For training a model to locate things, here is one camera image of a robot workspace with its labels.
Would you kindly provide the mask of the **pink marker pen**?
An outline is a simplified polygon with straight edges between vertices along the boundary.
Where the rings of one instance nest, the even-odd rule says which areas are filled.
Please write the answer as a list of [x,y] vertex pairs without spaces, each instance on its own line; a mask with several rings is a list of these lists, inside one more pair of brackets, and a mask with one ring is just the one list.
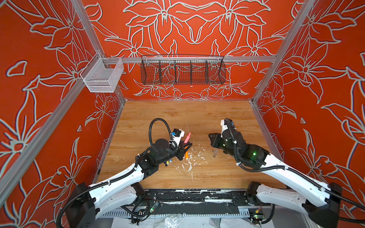
[[191,133],[189,133],[189,134],[187,135],[187,137],[185,138],[184,143],[188,143],[188,142],[189,142],[189,140],[190,140],[190,137],[191,137]]

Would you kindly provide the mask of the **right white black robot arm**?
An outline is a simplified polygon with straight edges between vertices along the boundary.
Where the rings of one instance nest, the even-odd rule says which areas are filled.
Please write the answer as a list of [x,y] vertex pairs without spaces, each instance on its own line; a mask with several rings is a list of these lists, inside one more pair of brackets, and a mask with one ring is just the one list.
[[342,196],[342,187],[315,180],[285,164],[264,148],[246,143],[240,132],[228,129],[208,135],[211,146],[231,155],[237,166],[249,173],[264,173],[288,186],[275,189],[252,181],[245,192],[249,204],[279,205],[308,216],[323,228],[336,228],[339,221],[364,224],[363,219],[340,216],[340,203],[347,202],[360,209],[365,207]]

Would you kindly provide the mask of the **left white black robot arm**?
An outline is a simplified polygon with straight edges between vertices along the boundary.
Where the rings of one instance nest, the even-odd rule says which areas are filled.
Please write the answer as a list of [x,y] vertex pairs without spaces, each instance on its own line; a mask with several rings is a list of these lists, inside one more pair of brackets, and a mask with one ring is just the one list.
[[174,157],[183,160],[192,145],[191,142],[180,142],[173,149],[167,140],[159,139],[120,173],[89,186],[85,183],[77,185],[59,211],[56,226],[62,227],[65,216],[71,228],[88,228],[104,213],[134,203],[138,195],[144,194],[139,182],[157,172],[160,164]]

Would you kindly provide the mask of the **clear plastic bin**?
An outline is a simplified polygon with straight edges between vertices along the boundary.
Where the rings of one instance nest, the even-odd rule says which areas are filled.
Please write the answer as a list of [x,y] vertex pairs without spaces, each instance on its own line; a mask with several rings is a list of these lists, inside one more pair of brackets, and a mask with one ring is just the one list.
[[103,58],[97,52],[87,63],[80,76],[91,93],[113,93],[119,84],[124,72],[121,58],[109,63],[108,58]]

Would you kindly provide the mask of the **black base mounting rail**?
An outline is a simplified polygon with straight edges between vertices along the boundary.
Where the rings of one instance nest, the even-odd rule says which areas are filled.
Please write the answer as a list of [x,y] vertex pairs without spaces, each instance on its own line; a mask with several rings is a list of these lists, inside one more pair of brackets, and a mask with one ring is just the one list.
[[153,215],[249,217],[256,210],[269,215],[271,204],[250,203],[245,189],[146,189],[143,199],[157,201]]

